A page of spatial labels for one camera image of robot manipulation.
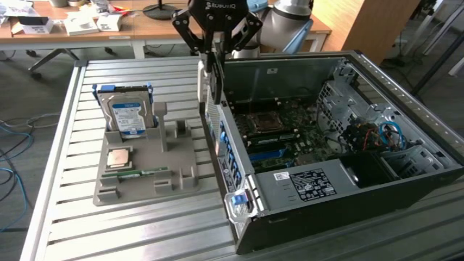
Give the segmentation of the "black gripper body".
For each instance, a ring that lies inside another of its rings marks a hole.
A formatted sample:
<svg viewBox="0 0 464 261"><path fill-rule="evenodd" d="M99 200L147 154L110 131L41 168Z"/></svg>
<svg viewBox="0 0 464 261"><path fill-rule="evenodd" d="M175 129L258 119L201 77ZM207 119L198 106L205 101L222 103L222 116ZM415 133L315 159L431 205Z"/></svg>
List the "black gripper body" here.
<svg viewBox="0 0 464 261"><path fill-rule="evenodd" d="M187 1L187 12L205 32L233 30L245 18L246 1Z"/></svg>

